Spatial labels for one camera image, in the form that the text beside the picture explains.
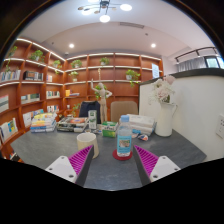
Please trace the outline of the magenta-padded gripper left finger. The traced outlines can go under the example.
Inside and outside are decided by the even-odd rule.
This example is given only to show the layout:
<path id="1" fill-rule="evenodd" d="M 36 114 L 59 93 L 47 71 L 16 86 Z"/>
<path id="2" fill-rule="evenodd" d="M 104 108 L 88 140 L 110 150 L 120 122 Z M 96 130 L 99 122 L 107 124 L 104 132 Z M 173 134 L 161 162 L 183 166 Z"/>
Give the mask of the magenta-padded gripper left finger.
<path id="1" fill-rule="evenodd" d="M 84 186 L 93 155 L 94 146 L 87 146 L 69 157 L 58 157 L 46 168 L 46 171 L 79 186 Z"/>

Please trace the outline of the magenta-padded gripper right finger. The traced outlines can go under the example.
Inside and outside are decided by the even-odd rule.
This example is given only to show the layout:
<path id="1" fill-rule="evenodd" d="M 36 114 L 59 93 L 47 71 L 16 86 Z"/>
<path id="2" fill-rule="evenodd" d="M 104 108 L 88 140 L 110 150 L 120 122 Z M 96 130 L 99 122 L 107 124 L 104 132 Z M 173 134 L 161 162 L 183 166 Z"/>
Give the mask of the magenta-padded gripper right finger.
<path id="1" fill-rule="evenodd" d="M 137 145 L 133 146 L 133 155 L 143 186 L 180 170 L 167 156 L 158 157 Z"/>

